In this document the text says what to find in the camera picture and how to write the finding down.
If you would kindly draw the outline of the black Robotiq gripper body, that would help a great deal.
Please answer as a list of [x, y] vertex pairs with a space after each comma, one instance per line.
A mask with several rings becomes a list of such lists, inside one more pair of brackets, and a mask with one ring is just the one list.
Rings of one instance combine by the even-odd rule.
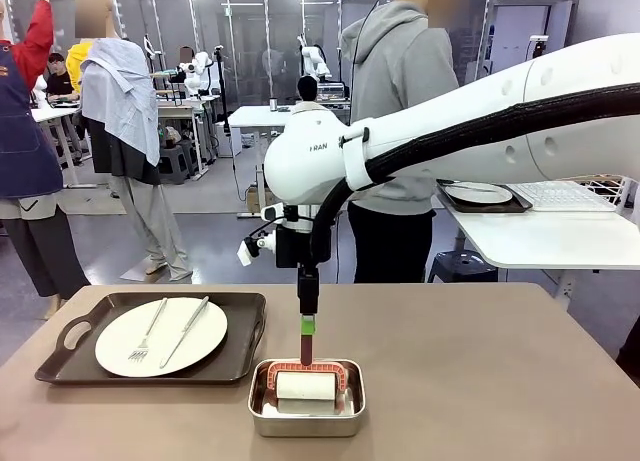
[[311, 259], [310, 233], [283, 227], [276, 228], [276, 267], [293, 269]]

